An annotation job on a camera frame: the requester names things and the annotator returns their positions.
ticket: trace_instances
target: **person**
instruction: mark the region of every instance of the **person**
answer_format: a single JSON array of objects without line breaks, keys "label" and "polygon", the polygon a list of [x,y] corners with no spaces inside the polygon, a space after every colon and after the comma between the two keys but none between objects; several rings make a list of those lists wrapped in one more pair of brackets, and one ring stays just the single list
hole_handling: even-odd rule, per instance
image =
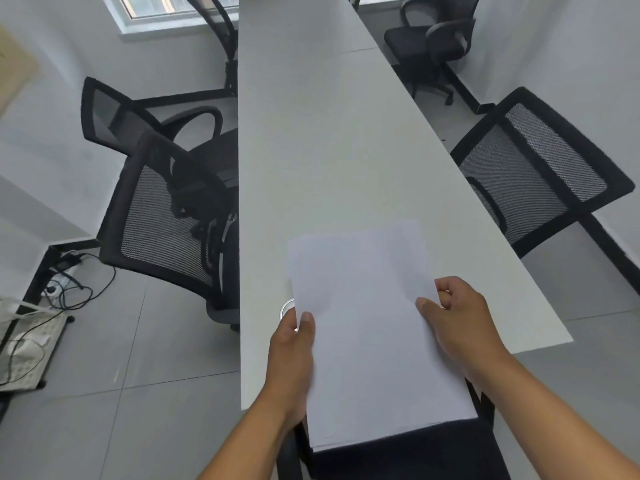
[{"label": "person", "polygon": [[[640,480],[640,468],[580,418],[503,345],[484,297],[455,276],[435,281],[440,305],[418,298],[444,352],[489,396],[542,480]],[[271,338],[260,395],[198,480],[271,476],[284,436],[305,416],[315,322],[287,313]]]}]

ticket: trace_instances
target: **finger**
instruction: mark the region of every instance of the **finger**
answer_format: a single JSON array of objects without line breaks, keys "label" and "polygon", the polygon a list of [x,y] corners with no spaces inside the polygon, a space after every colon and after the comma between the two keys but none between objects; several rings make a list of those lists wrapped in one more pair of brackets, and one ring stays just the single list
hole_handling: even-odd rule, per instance
[{"label": "finger", "polygon": [[293,307],[290,308],[287,313],[284,314],[282,320],[280,320],[276,333],[282,330],[295,330],[297,327],[298,322],[296,320],[296,308]]},{"label": "finger", "polygon": [[420,315],[422,318],[427,320],[432,327],[437,328],[440,320],[444,318],[444,315],[447,313],[446,310],[441,308],[438,304],[432,302],[427,298],[418,298],[415,300],[415,306],[418,308]]},{"label": "finger", "polygon": [[438,297],[440,298],[440,304],[446,310],[451,307],[451,293],[448,291],[438,291]]},{"label": "finger", "polygon": [[300,317],[300,327],[298,327],[297,340],[311,347],[316,338],[316,320],[309,312],[304,312]]},{"label": "finger", "polygon": [[437,278],[435,280],[438,291],[448,291],[451,294],[461,293],[465,290],[473,290],[468,282],[457,276],[447,276],[446,278]]}]

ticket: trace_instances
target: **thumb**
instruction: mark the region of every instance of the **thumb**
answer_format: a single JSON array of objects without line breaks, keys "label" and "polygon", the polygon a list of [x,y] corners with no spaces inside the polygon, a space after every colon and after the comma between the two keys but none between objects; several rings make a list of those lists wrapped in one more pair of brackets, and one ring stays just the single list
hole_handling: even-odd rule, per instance
[{"label": "thumb", "polygon": [[298,336],[296,339],[311,347],[314,344],[315,338],[316,321],[314,320],[314,316],[309,312],[304,312],[300,317],[300,326],[298,327]]},{"label": "thumb", "polygon": [[429,322],[429,324],[434,328],[437,328],[438,323],[442,318],[444,318],[444,314],[447,313],[444,308],[441,308],[439,305],[427,298],[418,298],[415,300],[415,306],[418,308],[422,318],[427,320],[427,322]]}]

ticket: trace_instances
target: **forearm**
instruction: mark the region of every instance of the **forearm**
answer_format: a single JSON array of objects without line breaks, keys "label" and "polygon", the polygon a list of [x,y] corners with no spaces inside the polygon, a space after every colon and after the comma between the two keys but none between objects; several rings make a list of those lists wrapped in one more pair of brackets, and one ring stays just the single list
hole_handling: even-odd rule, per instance
[{"label": "forearm", "polygon": [[259,396],[198,480],[270,478],[286,434],[285,413]]},{"label": "forearm", "polygon": [[640,479],[640,469],[510,358],[477,374],[542,480]]}]

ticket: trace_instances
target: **mesh backrest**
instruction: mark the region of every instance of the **mesh backrest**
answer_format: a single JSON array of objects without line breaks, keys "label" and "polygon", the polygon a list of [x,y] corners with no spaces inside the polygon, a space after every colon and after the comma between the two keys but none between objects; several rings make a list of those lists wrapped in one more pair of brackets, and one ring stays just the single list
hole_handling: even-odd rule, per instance
[{"label": "mesh backrest", "polygon": [[[227,57],[229,60],[233,60],[236,56],[237,51],[237,30],[234,27],[227,10],[225,10],[226,6],[236,6],[238,0],[187,0],[204,18],[206,23],[210,26],[210,28],[214,31],[222,47],[225,49],[227,53]],[[217,11],[222,17],[223,23],[215,23],[213,20],[213,13]]]},{"label": "mesh backrest", "polygon": [[451,153],[523,256],[634,185],[567,120],[519,88]]},{"label": "mesh backrest", "polygon": [[[230,191],[188,158],[153,131],[140,138],[114,196],[100,259],[187,288],[219,308],[218,263]],[[176,208],[187,212],[179,215]]]},{"label": "mesh backrest", "polygon": [[84,137],[131,155],[142,134],[160,123],[144,108],[113,88],[86,78],[83,90]]},{"label": "mesh backrest", "polygon": [[440,22],[473,18],[480,0],[442,0]]}]

